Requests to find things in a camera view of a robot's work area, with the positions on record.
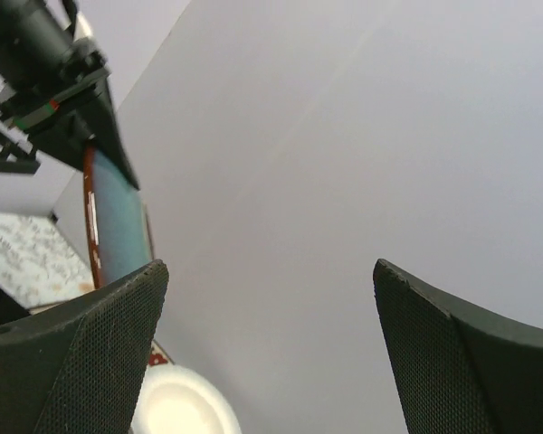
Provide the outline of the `large dark teal plate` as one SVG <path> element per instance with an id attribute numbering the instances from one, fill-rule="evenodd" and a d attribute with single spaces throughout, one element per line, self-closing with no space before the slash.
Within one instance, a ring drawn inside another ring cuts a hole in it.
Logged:
<path id="1" fill-rule="evenodd" d="M 93 146 L 83 159 L 83 198 L 95 288 L 154 260 L 147 207 L 139 191 Z"/>

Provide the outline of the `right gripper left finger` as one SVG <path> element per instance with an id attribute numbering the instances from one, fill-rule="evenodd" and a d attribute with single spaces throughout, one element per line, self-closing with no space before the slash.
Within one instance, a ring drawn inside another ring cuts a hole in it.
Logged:
<path id="1" fill-rule="evenodd" d="M 127 433 L 167 292 L 155 260 L 0 325 L 0 433 Z"/>

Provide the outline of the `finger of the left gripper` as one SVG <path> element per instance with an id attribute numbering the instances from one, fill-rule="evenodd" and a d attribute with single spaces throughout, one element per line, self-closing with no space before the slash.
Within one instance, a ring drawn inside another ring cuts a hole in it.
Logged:
<path id="1" fill-rule="evenodd" d="M 108 80 L 101 78 L 63 101 L 46 120 L 29 129 L 29 141 L 49 156 L 83 169 L 86 148 L 100 150 L 130 184 L 138 178 L 122 145 Z"/>

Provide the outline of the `black wire dish rack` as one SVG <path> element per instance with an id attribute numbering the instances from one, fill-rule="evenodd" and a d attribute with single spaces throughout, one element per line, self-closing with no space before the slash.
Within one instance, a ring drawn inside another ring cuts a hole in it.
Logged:
<path id="1" fill-rule="evenodd" d="M 37 149 L 24 146 L 0 129 L 0 174 L 34 175 L 40 168 Z"/>

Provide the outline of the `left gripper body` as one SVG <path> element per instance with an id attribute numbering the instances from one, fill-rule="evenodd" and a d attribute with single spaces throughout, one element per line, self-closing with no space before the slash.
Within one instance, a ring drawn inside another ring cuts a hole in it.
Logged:
<path id="1" fill-rule="evenodd" d="M 106 58 L 74 1 L 60 25 L 44 1 L 0 1 L 0 120 L 26 134 L 76 115 L 97 134 L 113 123 Z"/>

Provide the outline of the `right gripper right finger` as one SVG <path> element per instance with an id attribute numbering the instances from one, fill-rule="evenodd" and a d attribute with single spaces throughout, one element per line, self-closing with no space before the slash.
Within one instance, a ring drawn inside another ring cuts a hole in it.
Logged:
<path id="1" fill-rule="evenodd" d="M 411 433 L 543 433 L 543 329 L 435 288 L 385 259 L 376 308 Z"/>

